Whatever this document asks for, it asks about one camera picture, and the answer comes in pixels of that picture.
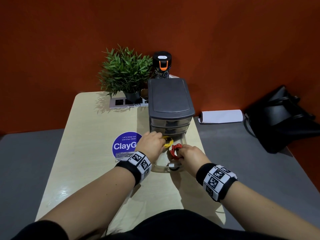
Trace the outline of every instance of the sleeve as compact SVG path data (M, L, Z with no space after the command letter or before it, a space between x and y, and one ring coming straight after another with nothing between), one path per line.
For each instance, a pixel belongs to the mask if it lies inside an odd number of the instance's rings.
M69 240L65 230L58 224L49 220L36 221L23 228L11 240Z

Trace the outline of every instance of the gray lid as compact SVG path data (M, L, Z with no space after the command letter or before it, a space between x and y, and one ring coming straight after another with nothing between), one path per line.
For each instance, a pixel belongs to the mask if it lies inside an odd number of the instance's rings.
M194 116L186 80L160 78L148 80L149 116L159 120L181 120Z

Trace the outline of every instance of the green leaves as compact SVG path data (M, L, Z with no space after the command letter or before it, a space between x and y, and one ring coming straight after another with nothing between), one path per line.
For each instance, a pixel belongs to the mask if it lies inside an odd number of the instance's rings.
M146 81L153 76L151 72L152 57L134 54L128 47L110 52L106 49L106 60L102 63L102 70L98 72L102 91L112 96L119 91L128 93L138 92Z

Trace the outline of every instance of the black bag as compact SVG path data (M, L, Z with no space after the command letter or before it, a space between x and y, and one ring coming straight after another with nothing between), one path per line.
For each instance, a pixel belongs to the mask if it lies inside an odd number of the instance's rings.
M261 145L277 153L294 140L320 135L320 125L281 86L245 110L248 122Z

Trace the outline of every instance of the paper roll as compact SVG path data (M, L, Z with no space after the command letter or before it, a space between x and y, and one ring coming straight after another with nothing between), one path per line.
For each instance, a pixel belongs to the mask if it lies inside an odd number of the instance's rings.
M203 111L198 119L202 124L231 123L241 122L242 120L243 115L240 109Z

